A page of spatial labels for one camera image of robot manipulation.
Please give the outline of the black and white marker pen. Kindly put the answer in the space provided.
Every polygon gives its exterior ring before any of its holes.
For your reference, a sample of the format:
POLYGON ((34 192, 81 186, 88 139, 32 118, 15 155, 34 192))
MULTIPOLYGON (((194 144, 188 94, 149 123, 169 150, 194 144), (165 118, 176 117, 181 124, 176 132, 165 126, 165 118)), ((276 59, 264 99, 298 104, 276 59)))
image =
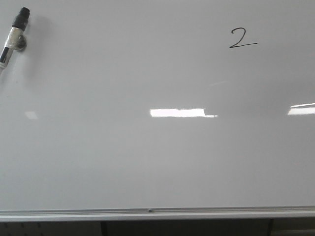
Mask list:
POLYGON ((10 58, 15 51, 15 43, 20 35, 24 36, 30 17, 30 10, 22 7, 18 15, 15 17, 8 37, 5 41, 4 47, 0 54, 0 72, 6 69, 9 64, 10 58))

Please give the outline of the white whiteboard with aluminium frame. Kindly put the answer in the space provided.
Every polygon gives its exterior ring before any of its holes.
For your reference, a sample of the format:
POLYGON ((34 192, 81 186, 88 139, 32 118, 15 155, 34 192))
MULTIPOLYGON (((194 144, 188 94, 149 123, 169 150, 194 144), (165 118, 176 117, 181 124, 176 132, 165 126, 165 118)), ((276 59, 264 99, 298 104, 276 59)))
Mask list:
POLYGON ((3 0, 2 222, 313 217, 312 0, 3 0))

